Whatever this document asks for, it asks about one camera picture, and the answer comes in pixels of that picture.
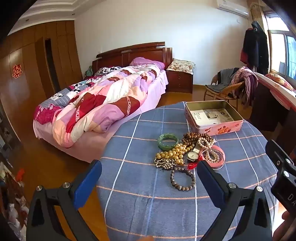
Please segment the purple pillow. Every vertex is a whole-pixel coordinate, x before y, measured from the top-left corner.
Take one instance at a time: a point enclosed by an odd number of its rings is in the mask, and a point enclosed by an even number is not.
[[[159,61],[152,61],[150,59],[145,59],[143,57],[134,58],[133,61],[130,63],[131,66],[137,66],[142,64],[155,64],[160,70],[165,68],[165,64]]]

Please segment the white wall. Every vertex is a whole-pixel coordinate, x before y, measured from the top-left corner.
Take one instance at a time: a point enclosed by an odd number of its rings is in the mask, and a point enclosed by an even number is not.
[[[245,0],[232,0],[247,7]],[[216,8],[216,0],[106,0],[78,16],[75,36],[84,73],[101,52],[165,41],[173,57],[193,61],[194,84],[240,67],[248,20]]]

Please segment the pillow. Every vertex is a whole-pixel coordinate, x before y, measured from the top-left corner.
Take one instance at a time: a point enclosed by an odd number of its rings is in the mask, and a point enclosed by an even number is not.
[[[181,71],[188,74],[193,74],[195,63],[174,58],[167,70]]]
[[[122,68],[122,67],[120,67],[120,66],[103,67],[103,68],[100,68],[100,69],[94,74],[94,76],[99,76],[99,75],[108,74],[108,73],[111,73],[111,72],[114,71],[114,70],[121,69],[121,68]]]
[[[265,76],[267,78],[273,80],[274,82],[284,86],[288,90],[294,91],[294,88],[292,87],[292,85],[290,85],[289,82],[286,81],[282,76],[280,76],[278,74],[266,74]]]
[[[134,58],[133,61],[130,63],[130,66],[137,66],[137,65],[142,65],[142,64],[154,64],[160,70],[163,70],[165,68],[165,64],[163,62],[153,61],[150,59],[145,59],[143,57]]]

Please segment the chair leg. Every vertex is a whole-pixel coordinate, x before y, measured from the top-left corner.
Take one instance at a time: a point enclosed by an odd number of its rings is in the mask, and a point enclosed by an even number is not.
[[[237,112],[239,111],[239,99],[237,98]]]

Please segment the red chinese character decoration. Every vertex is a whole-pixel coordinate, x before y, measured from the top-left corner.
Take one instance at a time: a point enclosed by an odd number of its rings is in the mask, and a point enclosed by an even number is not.
[[[22,66],[20,64],[18,65],[14,65],[13,66],[13,77],[16,79],[18,78],[21,74],[22,74],[22,70],[21,70]]]

